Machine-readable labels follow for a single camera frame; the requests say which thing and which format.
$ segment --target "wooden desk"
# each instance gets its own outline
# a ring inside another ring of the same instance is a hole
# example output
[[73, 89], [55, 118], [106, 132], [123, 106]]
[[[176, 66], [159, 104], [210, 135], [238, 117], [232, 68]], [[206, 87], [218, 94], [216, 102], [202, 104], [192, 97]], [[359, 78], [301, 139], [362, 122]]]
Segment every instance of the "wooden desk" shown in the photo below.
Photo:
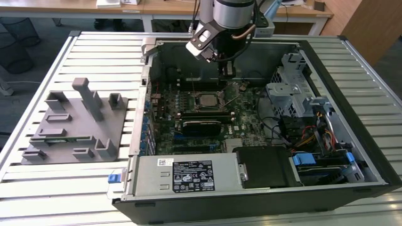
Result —
[[[144, 31], [152, 32], [154, 19], [191, 20], [194, 3], [180, 0], [142, 0], [139, 5], [96, 8], [96, 0], [0, 0], [0, 16], [49, 18], [142, 19]], [[310, 35], [319, 35], [330, 11], [321, 12], [301, 6], [280, 8], [274, 22], [313, 23]]]

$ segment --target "blue latch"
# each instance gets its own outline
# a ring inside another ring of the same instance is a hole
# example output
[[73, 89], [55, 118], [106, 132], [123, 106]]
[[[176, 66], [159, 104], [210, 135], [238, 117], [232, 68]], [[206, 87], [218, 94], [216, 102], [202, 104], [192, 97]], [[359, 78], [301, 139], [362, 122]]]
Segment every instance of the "blue latch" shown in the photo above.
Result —
[[314, 165], [315, 164], [315, 159], [311, 153], [301, 153], [297, 154], [294, 157], [294, 163], [295, 165]]
[[346, 153], [346, 157], [347, 157], [347, 160], [350, 161], [350, 163], [353, 163], [354, 162], [354, 156], [353, 156], [351, 152]]
[[107, 182], [110, 184], [116, 184], [122, 182], [122, 174], [111, 174], [107, 177]]

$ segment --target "warning label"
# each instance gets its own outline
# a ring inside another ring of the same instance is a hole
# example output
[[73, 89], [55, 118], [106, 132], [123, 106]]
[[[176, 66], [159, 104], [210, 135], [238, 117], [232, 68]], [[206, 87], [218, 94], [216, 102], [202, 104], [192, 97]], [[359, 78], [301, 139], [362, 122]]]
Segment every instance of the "warning label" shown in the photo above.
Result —
[[182, 161], [172, 165], [175, 193], [215, 191], [212, 161]]

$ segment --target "robotic arm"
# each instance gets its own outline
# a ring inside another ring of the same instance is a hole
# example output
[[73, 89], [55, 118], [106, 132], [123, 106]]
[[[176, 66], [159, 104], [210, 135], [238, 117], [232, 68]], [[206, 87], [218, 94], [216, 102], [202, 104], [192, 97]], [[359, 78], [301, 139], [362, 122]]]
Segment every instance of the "robotic arm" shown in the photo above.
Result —
[[252, 37], [272, 35], [274, 24], [259, 7], [268, 5], [266, 14], [274, 15], [280, 1], [200, 0], [200, 23], [186, 48], [198, 59], [218, 63], [220, 80], [235, 77], [234, 61], [248, 48]]

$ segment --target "metal bracket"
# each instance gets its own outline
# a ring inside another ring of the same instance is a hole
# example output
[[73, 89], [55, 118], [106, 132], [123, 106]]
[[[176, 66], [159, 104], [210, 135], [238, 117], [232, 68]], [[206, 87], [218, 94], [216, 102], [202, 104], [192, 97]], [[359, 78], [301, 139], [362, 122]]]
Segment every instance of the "metal bracket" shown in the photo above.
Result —
[[143, 44], [140, 46], [143, 56], [148, 57], [154, 53], [156, 53], [156, 38], [144, 38], [143, 39]]
[[301, 89], [299, 89], [298, 85], [295, 85], [295, 84], [268, 83], [267, 89], [268, 89], [270, 95], [272, 95], [275, 97], [291, 96], [294, 94], [301, 94]]

